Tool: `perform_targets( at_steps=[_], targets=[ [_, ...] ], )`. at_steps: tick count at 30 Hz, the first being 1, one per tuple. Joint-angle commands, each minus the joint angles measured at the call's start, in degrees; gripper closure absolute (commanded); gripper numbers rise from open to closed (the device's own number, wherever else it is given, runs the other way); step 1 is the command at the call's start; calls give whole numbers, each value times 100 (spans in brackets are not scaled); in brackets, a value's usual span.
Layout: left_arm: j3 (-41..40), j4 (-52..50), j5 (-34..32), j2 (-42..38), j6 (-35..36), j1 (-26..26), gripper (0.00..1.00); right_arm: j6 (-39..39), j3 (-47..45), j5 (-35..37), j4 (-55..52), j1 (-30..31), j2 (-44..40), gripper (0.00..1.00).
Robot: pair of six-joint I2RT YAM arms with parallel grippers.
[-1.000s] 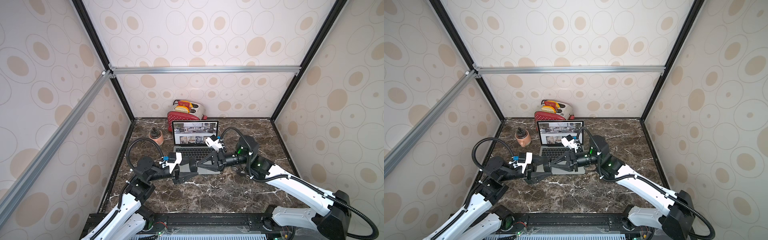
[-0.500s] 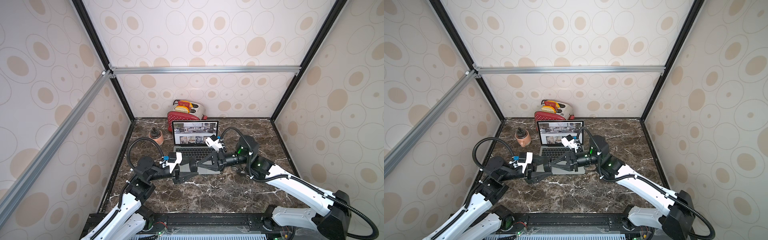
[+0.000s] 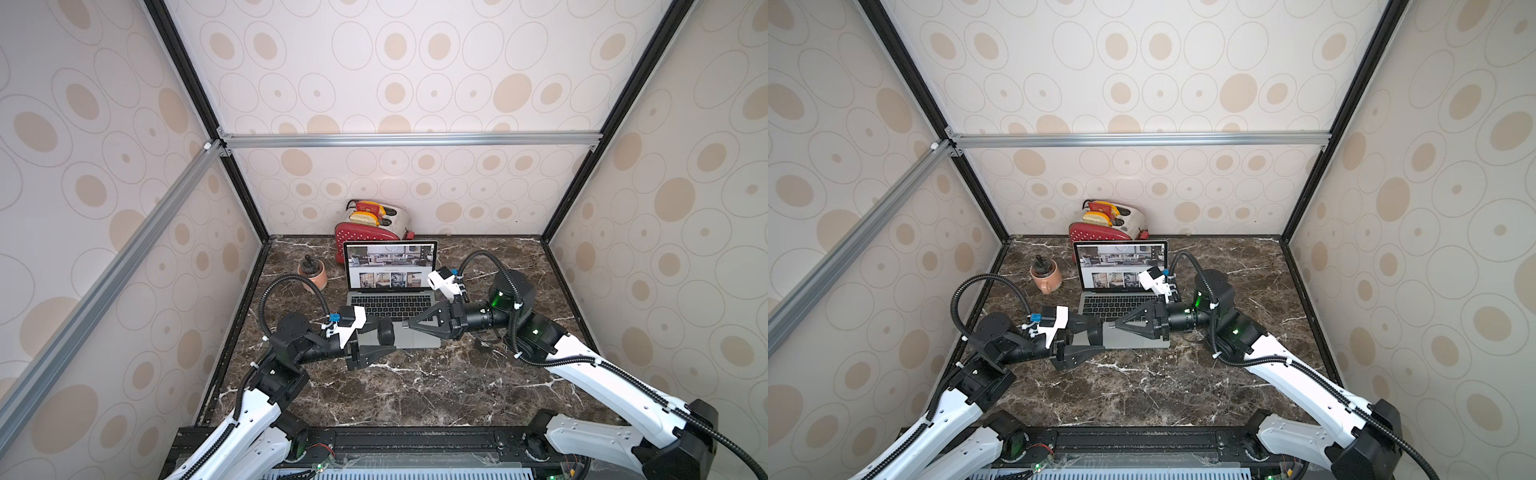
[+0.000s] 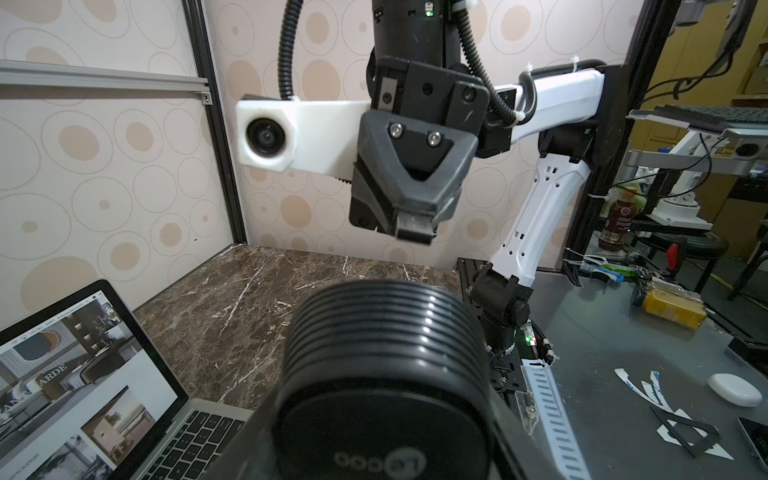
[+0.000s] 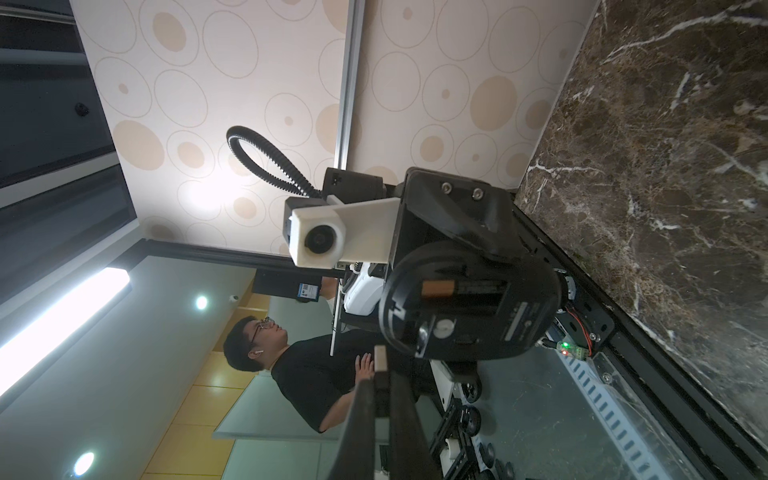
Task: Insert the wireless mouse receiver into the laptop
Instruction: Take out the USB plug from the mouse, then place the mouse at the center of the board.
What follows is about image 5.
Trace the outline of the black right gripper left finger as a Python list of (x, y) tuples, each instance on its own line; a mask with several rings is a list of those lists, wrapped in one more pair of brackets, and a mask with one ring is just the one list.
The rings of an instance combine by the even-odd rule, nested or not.
[(374, 479), (375, 395), (373, 380), (363, 380), (356, 387), (328, 480)]

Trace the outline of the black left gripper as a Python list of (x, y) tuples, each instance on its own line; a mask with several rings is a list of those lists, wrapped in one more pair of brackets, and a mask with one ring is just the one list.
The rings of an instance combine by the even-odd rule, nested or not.
[(484, 181), (423, 168), (388, 188), (400, 201), (389, 266), (438, 270), (488, 265), (519, 270), (528, 249), (515, 224), (511, 195)]

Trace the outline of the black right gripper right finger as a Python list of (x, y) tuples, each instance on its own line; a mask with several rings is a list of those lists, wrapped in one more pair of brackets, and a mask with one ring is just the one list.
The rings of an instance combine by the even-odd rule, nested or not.
[(390, 479), (438, 480), (441, 471), (430, 455), (408, 379), (390, 375)]

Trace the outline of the black wireless mouse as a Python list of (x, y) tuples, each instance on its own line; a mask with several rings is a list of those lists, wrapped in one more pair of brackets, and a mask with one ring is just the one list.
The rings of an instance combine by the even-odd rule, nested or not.
[(380, 330), (419, 359), (477, 362), (519, 356), (544, 336), (563, 283), (530, 254), (496, 262), (450, 241), (424, 245), (389, 272)]

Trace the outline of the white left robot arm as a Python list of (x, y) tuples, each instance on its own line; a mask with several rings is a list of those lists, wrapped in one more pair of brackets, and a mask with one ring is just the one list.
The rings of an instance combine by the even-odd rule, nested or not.
[(520, 240), (506, 191), (420, 168), (397, 186), (329, 168), (317, 188), (256, 131), (233, 126), (226, 141), (247, 170), (289, 192), (284, 236), (297, 266), (384, 268), (381, 318), (503, 317), (538, 302), (546, 275)]

